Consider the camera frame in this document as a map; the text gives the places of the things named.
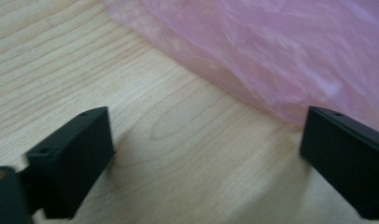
plastic wrap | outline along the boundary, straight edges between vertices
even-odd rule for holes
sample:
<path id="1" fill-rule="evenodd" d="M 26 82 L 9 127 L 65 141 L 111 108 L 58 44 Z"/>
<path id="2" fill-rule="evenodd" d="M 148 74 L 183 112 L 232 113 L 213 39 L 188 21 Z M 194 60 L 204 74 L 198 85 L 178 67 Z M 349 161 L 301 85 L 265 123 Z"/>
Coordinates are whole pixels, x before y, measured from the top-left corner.
<path id="1" fill-rule="evenodd" d="M 379 0 L 105 0 L 222 89 L 302 124 L 308 105 L 379 131 Z"/>

light wood surface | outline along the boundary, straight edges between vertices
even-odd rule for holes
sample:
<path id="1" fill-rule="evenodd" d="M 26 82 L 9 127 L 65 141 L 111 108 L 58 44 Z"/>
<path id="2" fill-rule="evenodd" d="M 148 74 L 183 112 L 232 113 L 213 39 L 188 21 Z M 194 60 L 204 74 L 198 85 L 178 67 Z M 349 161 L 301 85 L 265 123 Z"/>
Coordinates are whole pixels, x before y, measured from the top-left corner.
<path id="1" fill-rule="evenodd" d="M 102 2 L 0 0 L 0 165 L 22 169 L 103 105 L 117 155 L 76 218 L 36 223 L 373 223 L 300 158 L 300 128 L 173 62 Z"/>

wood grain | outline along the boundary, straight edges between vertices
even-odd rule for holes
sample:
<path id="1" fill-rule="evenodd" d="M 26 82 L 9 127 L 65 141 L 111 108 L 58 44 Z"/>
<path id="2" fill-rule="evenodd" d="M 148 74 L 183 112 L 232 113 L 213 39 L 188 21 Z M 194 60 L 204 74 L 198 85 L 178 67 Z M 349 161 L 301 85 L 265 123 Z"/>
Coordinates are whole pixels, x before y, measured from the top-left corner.
<path id="1" fill-rule="evenodd" d="M 193 75 L 100 1 L 1 0 L 0 165 L 22 169 L 26 150 L 102 105 L 117 155 L 68 223 L 368 223 L 299 157 L 299 128 Z"/>

black plastic part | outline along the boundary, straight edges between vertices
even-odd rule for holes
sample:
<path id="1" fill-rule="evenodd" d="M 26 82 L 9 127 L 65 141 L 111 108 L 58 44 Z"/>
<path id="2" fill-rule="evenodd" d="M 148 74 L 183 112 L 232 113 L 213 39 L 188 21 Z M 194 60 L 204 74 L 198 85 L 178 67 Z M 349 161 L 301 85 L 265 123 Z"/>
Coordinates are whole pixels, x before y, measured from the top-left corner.
<path id="1" fill-rule="evenodd" d="M 21 182 L 15 171 L 6 166 L 0 166 L 0 223 L 33 223 L 27 215 Z"/>
<path id="2" fill-rule="evenodd" d="M 30 211 L 47 218 L 72 218 L 114 155 L 107 107 L 84 112 L 27 154 L 21 174 Z"/>
<path id="3" fill-rule="evenodd" d="M 379 132 L 310 107 L 301 155 L 367 219 L 379 219 Z"/>

pink plastic sheet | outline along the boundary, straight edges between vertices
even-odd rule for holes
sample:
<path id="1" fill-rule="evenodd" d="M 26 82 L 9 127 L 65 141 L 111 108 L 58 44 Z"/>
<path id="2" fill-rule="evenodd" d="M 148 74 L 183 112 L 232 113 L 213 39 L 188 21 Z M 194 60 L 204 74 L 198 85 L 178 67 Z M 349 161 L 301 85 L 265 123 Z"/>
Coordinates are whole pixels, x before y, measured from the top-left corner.
<path id="1" fill-rule="evenodd" d="M 379 0 L 105 0 L 105 8 L 281 119 L 303 124 L 317 105 L 379 131 Z"/>

